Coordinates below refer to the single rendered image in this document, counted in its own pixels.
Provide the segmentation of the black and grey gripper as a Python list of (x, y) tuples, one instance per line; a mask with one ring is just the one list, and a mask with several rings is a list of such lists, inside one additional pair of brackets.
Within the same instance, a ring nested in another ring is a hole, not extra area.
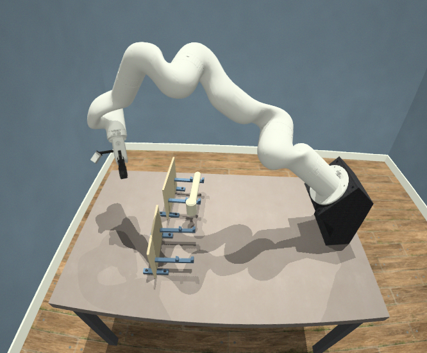
[[(112, 139), (109, 139), (109, 142), (112, 142), (115, 161), (116, 161), (117, 165), (119, 165), (118, 169), (119, 169), (119, 176), (121, 179), (128, 177), (127, 169), (125, 166), (125, 162), (128, 163), (127, 162), (128, 157), (127, 157), (127, 153), (126, 153), (126, 146), (124, 143), (125, 140), (126, 140), (126, 137), (114, 137)], [(117, 143), (119, 145), (117, 145)], [(125, 158), (123, 158), (122, 156)]]

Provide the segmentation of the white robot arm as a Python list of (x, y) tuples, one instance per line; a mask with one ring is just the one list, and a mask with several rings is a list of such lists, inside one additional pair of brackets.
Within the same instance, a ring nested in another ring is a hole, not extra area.
[(219, 112), (243, 125), (254, 121), (260, 128), (259, 161), (267, 169), (291, 170), (310, 186), (310, 196), (316, 203), (331, 204), (345, 193), (349, 182), (346, 170), (337, 165), (329, 166), (307, 144), (293, 146), (294, 127), (289, 114), (247, 95), (229, 79), (217, 57), (197, 42), (183, 46), (171, 64), (164, 60), (154, 44), (130, 45), (122, 58), (113, 89), (92, 102), (88, 126), (104, 128), (108, 140), (127, 137), (123, 108), (132, 104), (145, 75), (166, 96), (176, 99), (191, 95), (201, 82), (210, 103)]

